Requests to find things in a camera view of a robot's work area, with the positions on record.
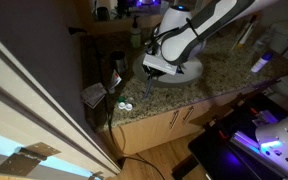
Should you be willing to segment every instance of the cup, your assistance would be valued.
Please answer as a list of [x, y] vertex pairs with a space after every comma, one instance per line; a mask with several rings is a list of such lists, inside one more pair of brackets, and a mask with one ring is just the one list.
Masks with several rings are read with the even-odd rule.
[[127, 70], [127, 60], [123, 51], [114, 51], [111, 53], [111, 62], [117, 73], [122, 74]]

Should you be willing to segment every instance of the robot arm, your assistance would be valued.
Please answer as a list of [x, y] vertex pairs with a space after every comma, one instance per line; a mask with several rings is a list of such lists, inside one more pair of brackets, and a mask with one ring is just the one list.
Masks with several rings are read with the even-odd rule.
[[[187, 23], [181, 24], [179, 29], [166, 33], [159, 46], [160, 56], [167, 63], [178, 66], [195, 56], [194, 48], [204, 42], [212, 34], [216, 33], [229, 22], [258, 11], [277, 0], [213, 0], [201, 12]], [[181, 6], [172, 7], [174, 11], [181, 11]], [[170, 19], [175, 13], [166, 13], [165, 19]]]

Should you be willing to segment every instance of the wooden floor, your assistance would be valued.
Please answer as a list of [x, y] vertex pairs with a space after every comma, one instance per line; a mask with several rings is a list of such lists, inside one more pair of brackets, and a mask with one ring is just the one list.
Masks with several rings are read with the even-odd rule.
[[[198, 134], [192, 134], [160, 146], [143, 151], [140, 154], [146, 161], [156, 166], [166, 180], [172, 180], [172, 168], [179, 162], [190, 155], [187, 149], [188, 143], [197, 137]], [[184, 180], [206, 180], [204, 169], [201, 166], [193, 169]], [[106, 180], [160, 180], [162, 179], [158, 172], [144, 163], [126, 159], [122, 172], [116, 177], [107, 178]], [[0, 180], [24, 180], [22, 178], [14, 178], [0, 176]]]

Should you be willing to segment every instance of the granite countertop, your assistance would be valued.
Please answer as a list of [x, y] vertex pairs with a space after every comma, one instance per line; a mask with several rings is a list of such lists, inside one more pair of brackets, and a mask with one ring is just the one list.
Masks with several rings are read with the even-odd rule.
[[[98, 37], [99, 49], [108, 52], [116, 49], [124, 50], [128, 57], [129, 67], [132, 67], [132, 63], [144, 52], [144, 48], [132, 49], [127, 33], [120, 33], [117, 38], [115, 36]], [[108, 46], [107, 41], [110, 39], [115, 40], [111, 41]], [[112, 127], [132, 123], [239, 89], [259, 86], [288, 75], [288, 61], [279, 55], [274, 55], [272, 61], [267, 63], [261, 71], [249, 77], [250, 69], [260, 58], [260, 54], [253, 52], [251, 44], [254, 41], [251, 39], [244, 48], [231, 50], [234, 39], [233, 33], [224, 34], [223, 37], [213, 35], [208, 39], [204, 51], [197, 55], [203, 64], [204, 71], [196, 83], [181, 88], [153, 87], [151, 94], [145, 100], [142, 97], [146, 84], [137, 79], [132, 69], [129, 68], [126, 74], [121, 75], [123, 82], [116, 88], [116, 93], [107, 95], [109, 109], [113, 112]], [[110, 75], [104, 79], [108, 82]], [[118, 109], [116, 100], [119, 96], [134, 98], [133, 110]], [[96, 118], [95, 130], [107, 130], [105, 115], [98, 113]]]

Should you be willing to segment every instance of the purple light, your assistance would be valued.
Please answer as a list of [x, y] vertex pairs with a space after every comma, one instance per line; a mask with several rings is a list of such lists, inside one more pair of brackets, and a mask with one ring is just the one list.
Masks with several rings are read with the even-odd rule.
[[272, 142], [261, 144], [261, 148], [274, 147], [274, 146], [280, 146], [280, 145], [282, 145], [280, 141], [272, 141]]

